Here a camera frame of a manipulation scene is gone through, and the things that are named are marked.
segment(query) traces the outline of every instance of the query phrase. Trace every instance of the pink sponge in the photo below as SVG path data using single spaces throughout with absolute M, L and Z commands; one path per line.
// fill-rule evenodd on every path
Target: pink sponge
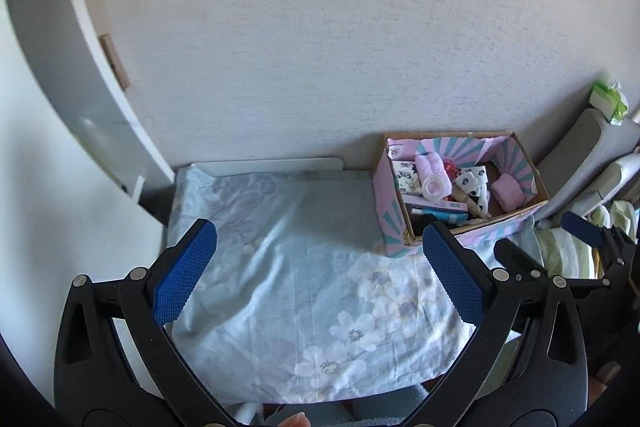
M 524 204 L 524 192 L 513 176 L 501 174 L 491 185 L 495 199 L 505 212 L 511 212 Z

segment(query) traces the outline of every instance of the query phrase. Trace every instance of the pink carton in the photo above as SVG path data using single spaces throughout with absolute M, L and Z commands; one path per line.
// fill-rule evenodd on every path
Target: pink carton
M 385 134 L 383 152 L 372 182 L 376 213 L 385 238 L 386 254 L 390 257 L 422 253 L 422 237 L 415 237 L 411 229 L 391 161 L 412 161 L 416 154 L 428 152 L 437 152 L 459 168 L 491 162 L 499 172 L 516 178 L 525 194 L 524 206 L 513 212 L 492 214 L 492 219 L 485 223 L 451 230 L 463 247 L 469 248 L 487 239 L 501 239 L 521 230 L 524 220 L 548 199 L 538 172 L 513 133 Z

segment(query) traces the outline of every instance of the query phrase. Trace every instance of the wooden block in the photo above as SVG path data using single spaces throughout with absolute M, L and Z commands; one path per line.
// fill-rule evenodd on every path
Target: wooden block
M 113 70 L 113 74 L 120 84 L 120 88 L 122 90 L 126 90 L 127 87 L 131 85 L 131 82 L 129 82 L 127 71 L 124 70 L 124 66 L 120 61 L 120 57 L 118 57 L 118 53 L 116 52 L 116 48 L 113 45 L 113 39 L 111 39 L 111 35 L 105 33 L 104 35 L 100 35 L 98 37 L 98 40 L 104 52 L 104 56 L 107 57 L 107 61 L 111 66 L 111 70 Z

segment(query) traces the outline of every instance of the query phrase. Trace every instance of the silver screw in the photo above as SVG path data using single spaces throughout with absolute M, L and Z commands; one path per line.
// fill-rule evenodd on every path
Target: silver screw
M 140 279 L 144 279 L 146 275 L 146 268 L 142 266 L 138 266 L 129 272 L 129 277 L 131 277 L 134 281 L 139 281 Z
M 86 275 L 84 274 L 80 274 L 80 275 L 76 275 L 74 277 L 73 282 L 71 283 L 73 286 L 75 286 L 76 288 L 83 286 L 84 283 L 86 283 Z
M 496 268 L 493 272 L 494 279 L 497 281 L 505 282 L 509 280 L 509 272 L 502 268 Z
M 566 280 L 564 279 L 564 277 L 560 277 L 559 275 L 556 275 L 553 278 L 553 282 L 559 288 L 564 288 L 566 286 Z

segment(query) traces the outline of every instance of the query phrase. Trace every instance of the cardboard box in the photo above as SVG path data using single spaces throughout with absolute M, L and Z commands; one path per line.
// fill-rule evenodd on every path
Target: cardboard box
M 438 152 L 443 159 L 450 159 L 458 167 L 470 167 L 479 163 L 488 167 L 489 185 L 500 172 L 517 179 L 526 196 L 522 208 L 504 213 L 490 199 L 492 219 L 478 225 L 452 229 L 463 247 L 487 239 L 501 239 L 522 229 L 522 224 L 548 200 L 548 194 L 529 155 L 520 140 L 512 132 L 425 132 L 389 133 L 383 136 L 383 148 L 372 183 L 376 197 L 376 213 L 385 238 L 386 254 L 404 257 L 422 253 L 422 236 L 416 237 L 411 227 L 409 213 L 397 190 L 398 181 L 392 167 L 393 160 L 412 161 L 415 154 Z

